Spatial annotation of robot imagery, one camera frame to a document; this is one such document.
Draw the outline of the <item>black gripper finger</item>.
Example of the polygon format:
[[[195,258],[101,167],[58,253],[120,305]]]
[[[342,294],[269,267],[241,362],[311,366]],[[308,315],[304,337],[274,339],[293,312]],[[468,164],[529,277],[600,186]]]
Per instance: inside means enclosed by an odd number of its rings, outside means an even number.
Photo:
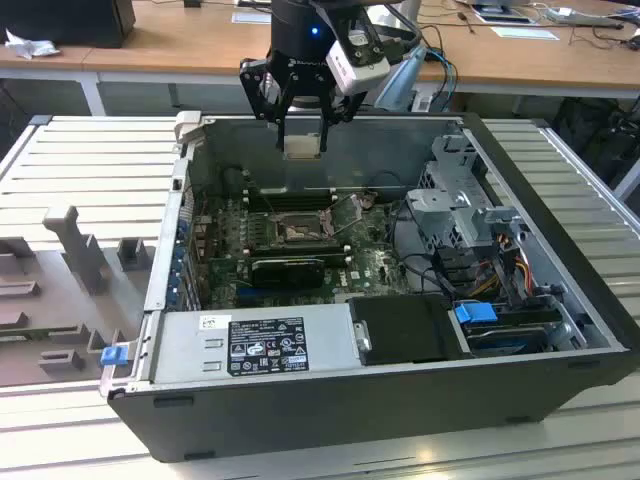
[[[286,114],[294,97],[295,72],[289,62],[288,56],[268,56],[262,60],[245,58],[240,62],[239,79],[254,116],[277,126],[278,150],[284,149]],[[274,101],[268,99],[264,90],[268,76],[279,87]]]
[[[351,122],[366,97],[365,92],[346,96],[342,102],[334,108],[328,93],[319,96],[321,109],[320,143],[319,150],[327,150],[329,129],[339,123]]]

